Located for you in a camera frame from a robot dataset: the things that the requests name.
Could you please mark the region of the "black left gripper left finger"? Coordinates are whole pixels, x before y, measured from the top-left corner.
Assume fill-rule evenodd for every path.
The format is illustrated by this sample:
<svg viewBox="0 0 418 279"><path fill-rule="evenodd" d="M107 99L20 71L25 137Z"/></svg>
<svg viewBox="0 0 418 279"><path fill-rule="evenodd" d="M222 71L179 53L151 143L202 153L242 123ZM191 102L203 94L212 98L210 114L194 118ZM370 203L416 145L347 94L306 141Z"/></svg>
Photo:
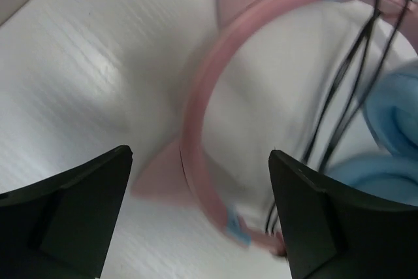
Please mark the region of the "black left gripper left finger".
<svg viewBox="0 0 418 279"><path fill-rule="evenodd" d="M2 278L100 278L127 187L128 145L1 194Z"/></svg>

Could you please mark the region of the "pink blue cat-ear headphones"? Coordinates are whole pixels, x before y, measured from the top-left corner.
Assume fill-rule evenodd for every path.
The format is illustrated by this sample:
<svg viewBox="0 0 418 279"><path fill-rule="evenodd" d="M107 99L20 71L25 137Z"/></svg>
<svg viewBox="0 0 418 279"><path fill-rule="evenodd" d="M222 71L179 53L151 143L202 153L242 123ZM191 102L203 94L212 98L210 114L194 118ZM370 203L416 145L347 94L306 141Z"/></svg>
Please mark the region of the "pink blue cat-ear headphones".
<svg viewBox="0 0 418 279"><path fill-rule="evenodd" d="M270 236L249 228L220 199L203 156L203 121L221 73L245 41L274 18L317 1L323 0L218 0L221 33L197 70L181 133L151 159L133 184L133 195L170 204L196 203L214 227L237 243L256 245L278 256L285 254L280 234Z"/></svg>

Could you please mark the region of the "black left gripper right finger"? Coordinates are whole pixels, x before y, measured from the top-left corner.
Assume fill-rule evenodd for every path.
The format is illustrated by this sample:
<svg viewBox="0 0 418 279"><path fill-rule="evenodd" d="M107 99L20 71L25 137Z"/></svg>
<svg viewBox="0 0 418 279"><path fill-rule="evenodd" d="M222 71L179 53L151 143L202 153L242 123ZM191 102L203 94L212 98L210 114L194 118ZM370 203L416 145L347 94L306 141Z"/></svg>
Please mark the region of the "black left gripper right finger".
<svg viewBox="0 0 418 279"><path fill-rule="evenodd" d="M362 155L320 174L268 159L293 278L416 278L417 162Z"/></svg>

